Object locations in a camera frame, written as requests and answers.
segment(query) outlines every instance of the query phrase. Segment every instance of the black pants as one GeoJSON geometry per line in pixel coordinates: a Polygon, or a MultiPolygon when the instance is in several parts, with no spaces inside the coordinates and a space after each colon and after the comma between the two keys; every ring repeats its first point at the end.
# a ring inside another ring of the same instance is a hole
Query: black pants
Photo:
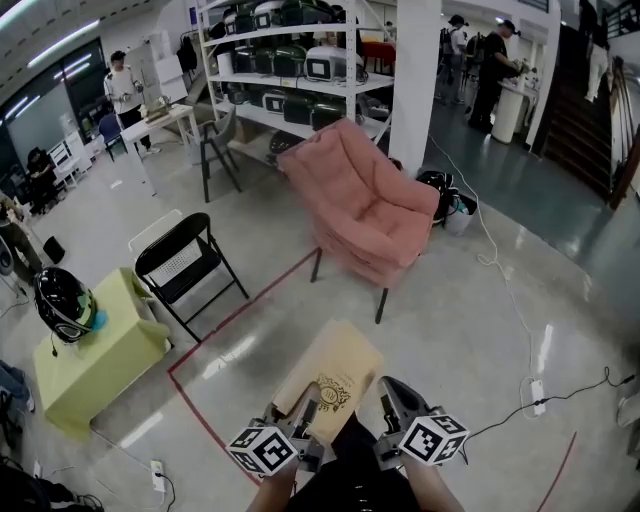
{"type": "MultiPolygon", "coordinates": [[[[118,114],[118,117],[120,118],[120,122],[122,123],[122,126],[125,127],[125,129],[129,128],[129,126],[133,126],[139,121],[142,121],[142,115],[140,114],[138,107],[132,108],[131,110],[128,110],[127,112],[123,112],[122,114],[118,114]]],[[[142,142],[142,145],[147,149],[151,147],[151,140],[149,139],[148,135],[146,137],[142,137],[140,139],[140,142],[142,142]]]]}
{"type": "Polygon", "coordinates": [[[372,449],[375,442],[352,414],[331,444],[337,460],[322,466],[289,500],[286,512],[418,512],[409,481],[396,469],[380,471],[372,449]]]}
{"type": "Polygon", "coordinates": [[[473,113],[469,122],[476,126],[490,126],[491,112],[496,105],[501,91],[500,84],[495,79],[480,77],[480,86],[476,102],[473,104],[473,113]]]}

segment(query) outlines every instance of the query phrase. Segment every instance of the white shelf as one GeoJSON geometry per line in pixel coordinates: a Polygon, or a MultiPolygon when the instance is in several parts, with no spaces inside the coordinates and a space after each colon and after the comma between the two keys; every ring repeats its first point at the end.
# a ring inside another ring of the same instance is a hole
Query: white shelf
{"type": "MultiPolygon", "coordinates": [[[[222,110],[223,112],[228,112],[231,106],[231,103],[229,103],[227,100],[215,104],[215,108],[218,110],[222,110]]],[[[251,105],[250,103],[236,105],[236,114],[240,117],[251,119],[252,121],[255,121],[257,123],[271,126],[272,128],[275,128],[277,130],[292,133],[293,135],[297,135],[298,137],[302,137],[303,139],[308,139],[315,133],[314,129],[311,126],[305,124],[290,123],[284,120],[283,115],[273,114],[262,107],[256,107],[255,105],[251,105]]],[[[365,117],[364,123],[360,126],[364,129],[369,138],[373,139],[376,135],[378,135],[378,133],[384,126],[384,123],[376,119],[365,117]]]]}
{"type": "MultiPolygon", "coordinates": [[[[218,39],[212,39],[207,41],[202,46],[209,47],[222,43],[230,43],[232,41],[242,41],[243,39],[255,39],[256,37],[264,36],[277,36],[282,34],[298,34],[300,32],[346,32],[347,25],[345,23],[316,23],[311,25],[297,25],[292,27],[270,27],[262,28],[260,30],[253,30],[252,32],[245,32],[244,34],[234,34],[232,36],[220,37],[218,39]]],[[[358,27],[360,30],[368,30],[362,27],[358,27]]]]}
{"type": "Polygon", "coordinates": [[[322,92],[335,96],[350,96],[361,92],[372,91],[393,85],[393,77],[369,73],[369,79],[363,84],[356,84],[355,91],[346,86],[346,82],[312,82],[301,76],[298,78],[281,78],[279,76],[261,75],[260,73],[234,73],[233,75],[212,75],[212,82],[239,82],[259,84],[270,87],[292,87],[304,91],[322,92]]]}

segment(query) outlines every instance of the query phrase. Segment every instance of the blue chair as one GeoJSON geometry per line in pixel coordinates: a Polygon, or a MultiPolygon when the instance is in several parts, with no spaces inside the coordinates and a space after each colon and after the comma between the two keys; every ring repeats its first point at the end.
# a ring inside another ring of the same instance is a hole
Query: blue chair
{"type": "Polygon", "coordinates": [[[107,147],[107,153],[109,153],[112,162],[113,153],[111,153],[111,147],[116,145],[118,142],[122,143],[125,153],[128,153],[127,146],[120,135],[120,125],[118,124],[115,114],[111,113],[100,119],[100,122],[98,123],[98,131],[100,132],[100,135],[104,137],[104,145],[107,147]]]}

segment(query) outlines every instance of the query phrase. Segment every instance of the armchair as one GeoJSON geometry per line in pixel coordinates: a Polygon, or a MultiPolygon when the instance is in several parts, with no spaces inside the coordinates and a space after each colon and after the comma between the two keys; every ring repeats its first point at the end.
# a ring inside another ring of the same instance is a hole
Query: armchair
{"type": "Polygon", "coordinates": [[[278,163],[312,213],[320,248],[311,282],[323,252],[333,254],[383,287],[380,323],[389,288],[427,244],[438,192],[398,171],[348,119],[282,153],[278,163]]]}

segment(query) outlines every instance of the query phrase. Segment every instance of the cardboard piece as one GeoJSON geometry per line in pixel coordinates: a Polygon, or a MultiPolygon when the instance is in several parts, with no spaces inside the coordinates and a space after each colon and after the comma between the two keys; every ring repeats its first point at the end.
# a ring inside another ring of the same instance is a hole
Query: cardboard piece
{"type": "Polygon", "coordinates": [[[329,321],[276,392],[272,402],[287,415],[311,382],[321,403],[308,431],[323,444],[336,438],[374,381],[384,359],[346,320],[329,321]]]}

